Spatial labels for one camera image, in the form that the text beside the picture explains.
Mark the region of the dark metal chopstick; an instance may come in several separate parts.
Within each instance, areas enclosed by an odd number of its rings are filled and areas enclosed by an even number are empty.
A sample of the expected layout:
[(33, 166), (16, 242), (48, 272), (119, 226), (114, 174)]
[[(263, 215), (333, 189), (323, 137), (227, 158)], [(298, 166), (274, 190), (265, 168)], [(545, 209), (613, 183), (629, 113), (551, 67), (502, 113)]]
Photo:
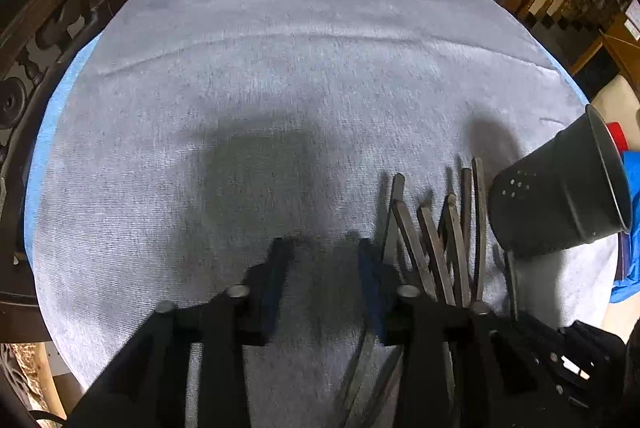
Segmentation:
[(447, 256), (454, 271), (454, 300), (457, 306), (468, 308), (471, 304), (469, 266), (456, 196), (452, 193), (446, 196), (444, 220)]
[(472, 159), (473, 190), (475, 203), (475, 266), (474, 292), (475, 301), (483, 300), (486, 247), (487, 247), (487, 200), (483, 162), (479, 157)]
[(433, 274), (436, 294), (439, 301), (448, 306), (454, 305), (454, 290), (452, 289), (442, 242), (437, 234), (431, 211), (424, 206), (418, 209), (418, 220), (424, 239), (424, 245), (430, 268)]
[(471, 243), (471, 217), (472, 217), (472, 170), (461, 169), (461, 229), (464, 240), (464, 252), (468, 256)]
[(416, 232), (408, 207), (403, 200), (395, 200), (393, 213), (397, 221), (402, 240), (405, 243), (409, 258), (420, 280), (420, 287), (424, 294), (436, 299), (435, 284), (425, 258), (420, 238)]
[(399, 228), (394, 214), (395, 203), (404, 199), (405, 176), (395, 174), (390, 189), (387, 223), (384, 236), (383, 261), (392, 266), (397, 258)]

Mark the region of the dark metal utensil cup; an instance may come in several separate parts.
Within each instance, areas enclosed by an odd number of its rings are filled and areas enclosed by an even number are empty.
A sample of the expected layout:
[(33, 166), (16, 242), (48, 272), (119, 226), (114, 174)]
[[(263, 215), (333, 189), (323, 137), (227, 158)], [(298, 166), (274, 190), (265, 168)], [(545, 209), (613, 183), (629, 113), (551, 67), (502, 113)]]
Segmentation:
[(501, 248), (525, 258), (630, 230), (632, 203), (623, 161), (592, 105), (494, 177), (488, 218)]

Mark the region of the grey towel table mat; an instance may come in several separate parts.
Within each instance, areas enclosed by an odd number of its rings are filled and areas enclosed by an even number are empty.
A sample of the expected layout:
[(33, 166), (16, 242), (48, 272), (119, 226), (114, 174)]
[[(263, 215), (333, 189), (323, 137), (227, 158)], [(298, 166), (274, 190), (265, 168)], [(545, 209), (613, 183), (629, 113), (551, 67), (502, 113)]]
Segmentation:
[(129, 0), (49, 153), (44, 322), (89, 387), (158, 302), (201, 304), (292, 237), (277, 333), (246, 352), (252, 423), (336, 426), (393, 175), (438, 209), (474, 157), (492, 178), (585, 106), (491, 0)]

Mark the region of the blue table cover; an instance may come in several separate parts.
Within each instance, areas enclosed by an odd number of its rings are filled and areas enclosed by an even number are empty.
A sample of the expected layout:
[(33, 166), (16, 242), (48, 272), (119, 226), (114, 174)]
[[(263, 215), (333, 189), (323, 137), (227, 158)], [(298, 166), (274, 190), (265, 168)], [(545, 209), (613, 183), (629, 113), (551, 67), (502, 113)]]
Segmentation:
[(93, 54), (101, 36), (102, 32), (99, 32), (96, 35), (96, 38), (93, 38), (93, 40), (86, 44), (85, 47), (76, 54), (73, 61), (70, 62), (70, 66), (67, 67), (61, 81), (58, 83), (58, 86), (54, 89), (52, 96), (49, 99), (37, 133), (27, 177), (23, 219), (25, 250), (27, 261), (31, 268), (34, 266), (34, 237), (43, 179), (46, 175), (48, 157), (51, 151), (55, 131), (56, 128), (58, 128), (58, 120), (62, 115), (66, 101), (70, 96), (70, 92), (72, 91), (77, 78), (84, 69), (88, 59)]

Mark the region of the red plastic stool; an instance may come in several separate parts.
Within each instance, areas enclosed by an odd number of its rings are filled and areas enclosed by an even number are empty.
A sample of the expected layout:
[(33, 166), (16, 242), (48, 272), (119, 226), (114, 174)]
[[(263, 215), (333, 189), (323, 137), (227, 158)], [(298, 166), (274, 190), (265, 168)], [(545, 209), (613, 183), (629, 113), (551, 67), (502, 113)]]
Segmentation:
[(629, 146), (622, 126), (619, 122), (608, 122), (606, 128), (608, 128), (608, 132), (612, 136), (618, 154), (623, 155), (623, 152), (629, 150)]

